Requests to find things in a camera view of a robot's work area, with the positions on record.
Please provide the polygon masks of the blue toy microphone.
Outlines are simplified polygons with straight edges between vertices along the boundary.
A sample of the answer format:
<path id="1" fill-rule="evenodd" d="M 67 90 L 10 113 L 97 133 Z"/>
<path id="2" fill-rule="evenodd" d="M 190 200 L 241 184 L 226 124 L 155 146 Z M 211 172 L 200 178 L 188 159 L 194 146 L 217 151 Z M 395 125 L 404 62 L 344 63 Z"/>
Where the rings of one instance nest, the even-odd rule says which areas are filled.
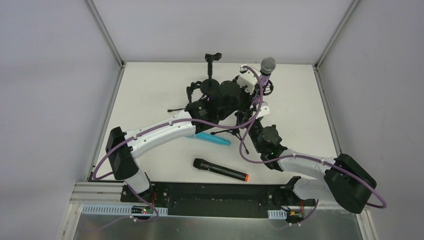
<path id="1" fill-rule="evenodd" d="M 206 132 L 200 132 L 197 134 L 186 136 L 187 138 L 197 139 L 201 141 L 206 141 L 213 144 L 223 145 L 223 146 L 231 146 L 232 142 L 228 139 L 225 139 L 220 136 L 212 135 Z"/>

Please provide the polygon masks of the tripod shock mount stand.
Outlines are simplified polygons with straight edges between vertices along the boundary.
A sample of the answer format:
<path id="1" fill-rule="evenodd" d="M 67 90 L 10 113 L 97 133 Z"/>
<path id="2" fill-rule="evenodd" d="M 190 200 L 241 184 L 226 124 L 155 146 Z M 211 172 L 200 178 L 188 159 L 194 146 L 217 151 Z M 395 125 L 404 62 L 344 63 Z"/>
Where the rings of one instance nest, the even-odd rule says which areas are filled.
<path id="1" fill-rule="evenodd" d="M 254 95 L 251 96 L 248 100 L 248 105 L 245 108 L 242 108 L 241 110 L 237 110 L 234 115 L 236 117 L 236 124 L 243 124 L 246 123 L 257 111 L 257 105 L 259 104 L 259 100 L 257 99 L 258 96 L 259 87 L 258 85 L 255 86 L 254 89 Z M 274 85 L 270 80 L 266 81 L 266 84 L 262 87 L 262 94 L 264 96 L 270 95 L 274 91 Z M 233 136 L 235 136 L 238 140 L 242 140 L 242 135 L 239 128 L 235 129 L 224 129 L 220 131 L 213 131 L 210 134 L 211 135 L 217 135 L 220 133 L 229 133 Z"/>

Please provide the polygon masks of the black tripod clip stand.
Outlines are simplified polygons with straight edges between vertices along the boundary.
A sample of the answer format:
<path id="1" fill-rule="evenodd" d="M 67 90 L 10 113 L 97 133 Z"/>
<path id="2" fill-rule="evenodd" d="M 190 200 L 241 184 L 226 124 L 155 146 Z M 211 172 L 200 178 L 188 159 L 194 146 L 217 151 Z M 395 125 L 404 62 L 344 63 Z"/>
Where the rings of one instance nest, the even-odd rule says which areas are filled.
<path id="1" fill-rule="evenodd" d="M 187 99 L 188 99 L 189 104 L 192 103 L 192 95 L 193 95 L 194 91 L 197 90 L 197 89 L 200 89 L 201 86 L 202 86 L 202 82 L 196 81 L 196 82 L 192 82 L 190 84 L 190 86 L 186 87 L 186 94 L 187 94 Z M 202 96 L 198 100 L 201 100 L 205 96 L 206 96 L 205 94 L 202 94 Z M 168 109 L 167 112 L 171 113 L 171 112 L 180 111 L 180 110 L 183 110 L 183 109 L 184 108 Z"/>

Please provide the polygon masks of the purple glitter microphone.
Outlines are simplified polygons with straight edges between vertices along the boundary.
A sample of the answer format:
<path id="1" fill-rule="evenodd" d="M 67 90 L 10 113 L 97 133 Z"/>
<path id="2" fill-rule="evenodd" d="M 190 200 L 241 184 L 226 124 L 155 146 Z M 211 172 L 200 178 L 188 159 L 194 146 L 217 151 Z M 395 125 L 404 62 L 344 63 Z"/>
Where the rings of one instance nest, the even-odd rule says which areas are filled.
<path id="1" fill-rule="evenodd" d="M 269 56 L 264 58 L 260 63 L 260 85 L 264 88 L 269 80 L 272 72 L 276 69 L 276 60 Z"/>

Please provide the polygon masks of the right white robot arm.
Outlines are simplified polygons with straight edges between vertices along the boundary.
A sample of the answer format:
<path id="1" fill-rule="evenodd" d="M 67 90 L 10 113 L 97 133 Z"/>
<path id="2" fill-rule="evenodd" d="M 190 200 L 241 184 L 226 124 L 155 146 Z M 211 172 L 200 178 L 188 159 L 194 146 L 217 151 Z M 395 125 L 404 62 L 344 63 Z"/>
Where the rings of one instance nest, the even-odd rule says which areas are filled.
<path id="1" fill-rule="evenodd" d="M 253 122 L 248 135 L 269 169 L 296 173 L 286 188 L 301 200 L 335 202 L 359 214 L 376 192 L 375 179 L 348 154 L 318 157 L 296 152 L 281 145 L 275 125 L 264 127 L 260 120 Z"/>

